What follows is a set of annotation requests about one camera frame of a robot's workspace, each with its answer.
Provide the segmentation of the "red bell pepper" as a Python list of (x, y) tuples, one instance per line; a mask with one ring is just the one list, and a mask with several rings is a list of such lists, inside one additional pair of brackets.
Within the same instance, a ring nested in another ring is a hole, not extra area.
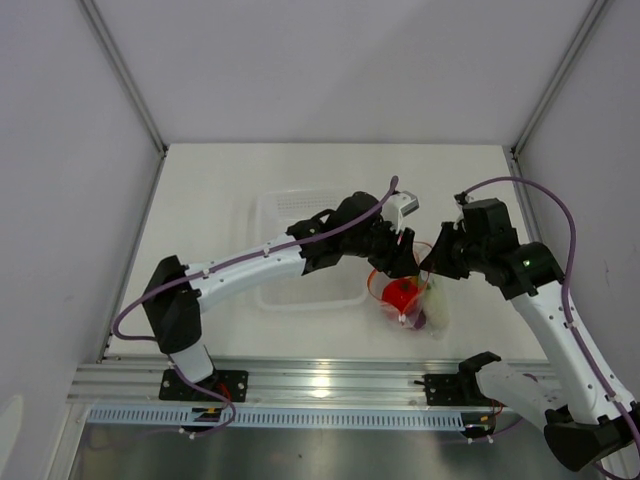
[(419, 282), (415, 277), (391, 280), (382, 290), (381, 309), (389, 318), (408, 316), (418, 311), (420, 295)]

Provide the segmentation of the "clear zip top bag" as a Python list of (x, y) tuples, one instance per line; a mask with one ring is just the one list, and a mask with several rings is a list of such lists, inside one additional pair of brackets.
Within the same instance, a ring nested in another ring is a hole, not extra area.
[(395, 327), (436, 340), (449, 330), (450, 312), (443, 283), (429, 272), (392, 279), (372, 270), (366, 286), (379, 315)]

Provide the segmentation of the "purple onion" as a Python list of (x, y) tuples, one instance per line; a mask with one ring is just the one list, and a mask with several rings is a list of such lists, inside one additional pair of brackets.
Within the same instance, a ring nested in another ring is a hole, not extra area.
[(411, 330), (420, 331), (427, 324), (427, 317), (423, 310), (415, 311), (406, 317), (407, 325)]

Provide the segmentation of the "white radish with leaves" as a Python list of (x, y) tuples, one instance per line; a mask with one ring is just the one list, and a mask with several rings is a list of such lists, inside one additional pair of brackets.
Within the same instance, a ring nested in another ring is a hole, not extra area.
[(426, 324), (433, 332), (441, 332), (448, 328), (450, 323), (446, 295), (442, 285), (431, 281), (427, 286), (423, 301), (423, 311), (426, 316)]

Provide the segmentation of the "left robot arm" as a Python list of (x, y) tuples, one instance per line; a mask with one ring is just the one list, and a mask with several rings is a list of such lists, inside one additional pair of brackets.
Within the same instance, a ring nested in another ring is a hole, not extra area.
[(191, 265), (177, 256), (163, 259), (142, 306), (160, 351), (183, 375), (182, 388), (197, 400), (215, 392), (217, 376), (202, 340), (201, 317), (228, 297), (279, 278), (334, 267), (344, 257), (364, 258), (390, 278), (417, 275), (415, 233), (402, 223), (418, 207), (409, 192), (392, 191), (382, 200), (356, 192), (337, 208), (298, 221), (237, 257)]

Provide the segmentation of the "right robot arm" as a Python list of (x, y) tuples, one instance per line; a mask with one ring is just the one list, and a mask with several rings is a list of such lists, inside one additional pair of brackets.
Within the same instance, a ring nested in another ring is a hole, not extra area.
[(537, 427), (554, 457), (578, 472), (639, 444), (639, 403), (581, 323), (569, 274), (540, 242), (523, 244), (506, 220), (445, 222), (422, 269), (461, 280), (480, 273), (523, 318), (560, 384), (554, 394), (484, 352), (463, 361), (456, 382), (468, 403), (485, 397)]

